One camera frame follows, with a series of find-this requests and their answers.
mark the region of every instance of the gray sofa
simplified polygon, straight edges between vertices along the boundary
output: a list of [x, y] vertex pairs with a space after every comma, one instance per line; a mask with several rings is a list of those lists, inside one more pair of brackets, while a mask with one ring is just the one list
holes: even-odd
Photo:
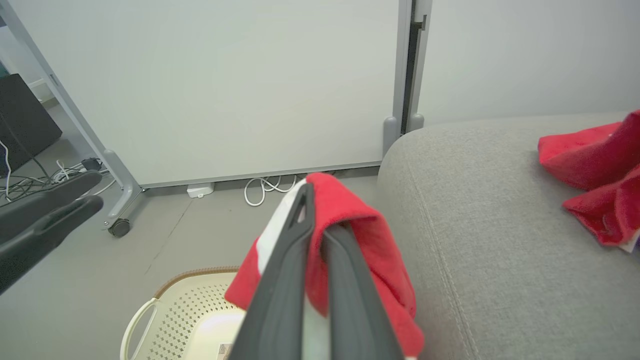
[[640, 265], [563, 210], [538, 138], [626, 113], [478, 120], [404, 135], [378, 175], [415, 288], [420, 359], [640, 359]]

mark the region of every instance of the white object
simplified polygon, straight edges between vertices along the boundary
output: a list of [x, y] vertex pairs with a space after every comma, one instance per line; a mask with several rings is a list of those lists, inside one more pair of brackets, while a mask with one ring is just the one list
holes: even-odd
[[[275, 185], [271, 184], [268, 181], [269, 177], [254, 177], [253, 179], [249, 180], [247, 182], [247, 184], [244, 186], [244, 201], [246, 201], [246, 203], [251, 205], [251, 206], [260, 206], [264, 202], [265, 193], [272, 192], [273, 190], [276, 190], [277, 192], [281, 192], [281, 193], [288, 193], [289, 191], [291, 191], [291, 189], [293, 189], [293, 186], [296, 184], [296, 179], [297, 178], [298, 178], [297, 176], [293, 175], [293, 183], [291, 184], [291, 186], [288, 189], [283, 190], [283, 189], [278, 187], [280, 185], [280, 180], [282, 179], [282, 176], [278, 176], [278, 181], [275, 183]], [[262, 198], [258, 202], [251, 202], [251, 201], [249, 201], [249, 197], [246, 194], [246, 190], [249, 188], [249, 184], [251, 184], [252, 182], [254, 182], [256, 180], [260, 181], [260, 189], [262, 190]]]
[[634, 110], [638, 13], [626, 0], [434, 0], [416, 112], [434, 124]]
[[397, 0], [8, 2], [143, 187], [382, 159]]
[[[165, 284], [133, 316], [120, 346], [120, 360], [215, 360], [220, 345], [234, 342], [244, 310], [227, 302], [225, 292], [237, 267], [195, 270]], [[132, 334], [153, 311], [132, 357]]]
[[189, 197], [202, 198], [204, 195], [209, 195], [213, 192], [214, 183], [204, 184], [191, 184], [187, 186], [187, 194]]

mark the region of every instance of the white plastic basket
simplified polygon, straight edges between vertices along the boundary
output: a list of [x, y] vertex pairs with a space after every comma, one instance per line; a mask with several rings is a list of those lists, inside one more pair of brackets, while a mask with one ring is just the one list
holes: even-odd
[[[244, 310], [224, 298], [238, 267], [180, 274], [166, 283], [133, 316], [120, 346], [120, 360], [226, 359]], [[151, 319], [131, 358], [131, 336], [143, 315]]]

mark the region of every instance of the red cloth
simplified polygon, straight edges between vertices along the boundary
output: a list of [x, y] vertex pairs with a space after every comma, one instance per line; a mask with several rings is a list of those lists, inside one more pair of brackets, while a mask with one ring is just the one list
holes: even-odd
[[559, 180], [590, 190], [564, 202], [603, 245], [635, 241], [640, 229], [640, 110], [623, 122], [538, 143], [540, 163]]
[[[387, 222], [378, 211], [364, 204], [336, 178], [326, 174], [311, 174], [306, 181], [314, 185], [316, 204], [316, 228], [309, 247], [305, 277], [309, 301], [319, 313], [326, 316], [328, 274], [327, 265], [320, 257], [322, 235], [328, 226], [348, 220], [404, 354], [417, 356], [422, 350], [424, 338], [413, 321], [416, 312], [415, 293]], [[280, 210], [280, 207], [276, 210], [274, 218]], [[271, 222], [261, 237], [272, 236], [269, 229]], [[260, 238], [253, 244], [225, 294], [229, 302], [243, 309], [248, 308], [264, 270], [260, 269], [260, 257], [271, 254], [268, 251], [268, 255], [263, 255], [267, 252], [259, 241]]]

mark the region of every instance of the label sticker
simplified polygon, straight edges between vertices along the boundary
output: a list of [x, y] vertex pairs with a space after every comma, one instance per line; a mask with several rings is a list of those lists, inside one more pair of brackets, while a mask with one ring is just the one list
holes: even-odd
[[231, 354], [231, 348], [233, 344], [220, 344], [220, 348], [218, 348], [218, 357], [216, 360], [228, 360], [229, 354]]

